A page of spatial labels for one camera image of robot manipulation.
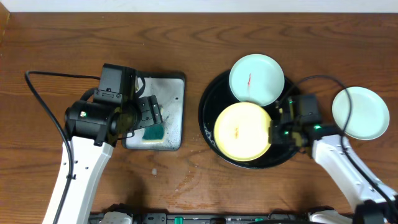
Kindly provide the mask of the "green sponge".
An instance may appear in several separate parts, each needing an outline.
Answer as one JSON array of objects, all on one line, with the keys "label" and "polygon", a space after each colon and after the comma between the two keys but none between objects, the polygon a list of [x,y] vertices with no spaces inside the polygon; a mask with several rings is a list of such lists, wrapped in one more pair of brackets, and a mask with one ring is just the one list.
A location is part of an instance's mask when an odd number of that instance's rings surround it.
[{"label": "green sponge", "polygon": [[162,124],[156,124],[145,128],[142,140],[148,142],[162,142],[164,136],[164,126]]}]

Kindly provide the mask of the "yellow plate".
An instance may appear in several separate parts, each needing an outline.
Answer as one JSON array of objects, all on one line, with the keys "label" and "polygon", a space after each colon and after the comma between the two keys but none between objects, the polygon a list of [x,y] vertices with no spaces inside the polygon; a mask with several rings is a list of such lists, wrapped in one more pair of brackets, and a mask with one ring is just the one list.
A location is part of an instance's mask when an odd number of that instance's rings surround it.
[{"label": "yellow plate", "polygon": [[240,102],[225,108],[217,117],[214,139],[228,158],[247,162],[263,156],[271,147],[268,112],[254,103]]}]

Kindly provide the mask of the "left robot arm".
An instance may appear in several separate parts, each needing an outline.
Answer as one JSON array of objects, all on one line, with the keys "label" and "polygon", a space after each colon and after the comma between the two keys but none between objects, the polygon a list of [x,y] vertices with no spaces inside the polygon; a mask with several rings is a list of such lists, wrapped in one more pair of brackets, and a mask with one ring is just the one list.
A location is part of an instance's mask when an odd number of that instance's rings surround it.
[{"label": "left robot arm", "polygon": [[137,131],[162,122],[156,96],[90,101],[91,90],[65,112],[62,163],[44,223],[86,223],[104,168],[118,141],[126,149],[152,149]]}]

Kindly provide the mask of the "mint green plate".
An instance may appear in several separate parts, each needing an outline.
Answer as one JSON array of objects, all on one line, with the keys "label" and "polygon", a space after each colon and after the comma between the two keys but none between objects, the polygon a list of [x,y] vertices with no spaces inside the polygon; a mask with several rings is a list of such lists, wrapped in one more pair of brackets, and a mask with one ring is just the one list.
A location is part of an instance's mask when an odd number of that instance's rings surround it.
[{"label": "mint green plate", "polygon": [[281,66],[271,57],[250,54],[240,58],[229,73],[229,88],[239,101],[259,106],[275,102],[285,85]]},{"label": "mint green plate", "polygon": [[389,110],[375,92],[360,86],[340,91],[332,103],[335,123],[343,128],[350,117],[345,133],[360,140],[373,140],[383,135],[390,122]]}]

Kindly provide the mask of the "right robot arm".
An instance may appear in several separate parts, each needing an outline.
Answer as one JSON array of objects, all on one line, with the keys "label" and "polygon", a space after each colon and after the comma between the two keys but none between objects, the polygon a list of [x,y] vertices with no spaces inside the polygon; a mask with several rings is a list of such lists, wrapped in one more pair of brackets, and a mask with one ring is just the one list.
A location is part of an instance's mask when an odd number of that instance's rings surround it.
[{"label": "right robot arm", "polygon": [[326,170],[353,209],[352,218],[334,210],[314,212],[309,215],[311,222],[397,223],[397,192],[370,171],[337,126],[271,121],[269,142],[294,149],[306,147],[310,157]]}]

